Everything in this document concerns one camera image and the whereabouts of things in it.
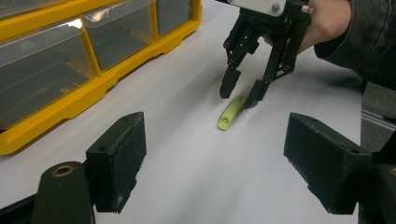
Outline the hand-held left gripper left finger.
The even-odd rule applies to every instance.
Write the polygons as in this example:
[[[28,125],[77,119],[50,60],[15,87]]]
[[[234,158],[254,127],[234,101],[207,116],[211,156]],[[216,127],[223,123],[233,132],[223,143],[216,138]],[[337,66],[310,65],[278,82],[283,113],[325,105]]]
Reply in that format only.
[[[93,175],[90,189],[98,212],[122,211],[146,155],[143,112],[121,117],[89,147],[85,164]]]

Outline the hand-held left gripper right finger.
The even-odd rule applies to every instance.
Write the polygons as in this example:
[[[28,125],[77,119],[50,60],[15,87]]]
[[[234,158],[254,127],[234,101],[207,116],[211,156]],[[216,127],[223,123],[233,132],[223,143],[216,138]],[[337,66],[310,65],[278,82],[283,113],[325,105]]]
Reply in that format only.
[[[369,152],[323,122],[291,113],[284,156],[327,212],[354,212],[359,176],[371,161]]]

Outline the yellow organizer with clear drawers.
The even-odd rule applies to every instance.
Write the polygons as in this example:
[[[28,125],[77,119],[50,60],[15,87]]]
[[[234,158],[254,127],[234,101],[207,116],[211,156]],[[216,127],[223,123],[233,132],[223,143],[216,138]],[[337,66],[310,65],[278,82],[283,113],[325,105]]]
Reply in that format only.
[[[201,0],[0,0],[0,156],[192,34]]]

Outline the grey metal rail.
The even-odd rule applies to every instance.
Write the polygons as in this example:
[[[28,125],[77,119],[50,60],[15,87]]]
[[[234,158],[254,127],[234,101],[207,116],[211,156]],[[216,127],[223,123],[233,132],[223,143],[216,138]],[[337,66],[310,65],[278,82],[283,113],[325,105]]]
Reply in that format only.
[[[370,111],[362,110],[361,111],[361,118],[363,120],[372,122],[373,124],[380,126],[382,128],[395,131],[396,130],[396,123],[391,121],[390,119],[386,119],[385,117],[381,117],[375,113]]]

